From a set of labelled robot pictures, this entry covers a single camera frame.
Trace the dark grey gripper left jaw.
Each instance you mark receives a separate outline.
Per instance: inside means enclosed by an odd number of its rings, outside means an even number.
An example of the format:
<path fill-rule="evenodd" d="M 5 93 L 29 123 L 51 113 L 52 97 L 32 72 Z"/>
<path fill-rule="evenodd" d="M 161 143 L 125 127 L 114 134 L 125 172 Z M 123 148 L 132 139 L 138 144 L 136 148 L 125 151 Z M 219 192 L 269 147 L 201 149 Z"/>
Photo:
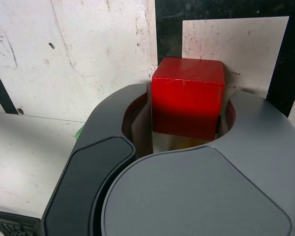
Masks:
<path fill-rule="evenodd" d="M 91 112 L 44 211 L 44 236 L 99 236 L 105 196 L 136 158 L 131 125 L 148 102 L 147 84 L 128 85 Z"/>

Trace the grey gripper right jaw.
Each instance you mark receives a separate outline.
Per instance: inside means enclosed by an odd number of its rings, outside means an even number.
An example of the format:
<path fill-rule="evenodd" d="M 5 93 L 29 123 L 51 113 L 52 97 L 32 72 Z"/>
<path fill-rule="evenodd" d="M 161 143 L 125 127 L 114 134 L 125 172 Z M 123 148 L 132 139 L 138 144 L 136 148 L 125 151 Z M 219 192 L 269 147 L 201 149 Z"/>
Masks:
<path fill-rule="evenodd" d="M 222 137 L 125 168 L 106 195 L 102 235 L 294 235 L 294 126 L 242 91 L 229 99 L 228 115 Z"/>

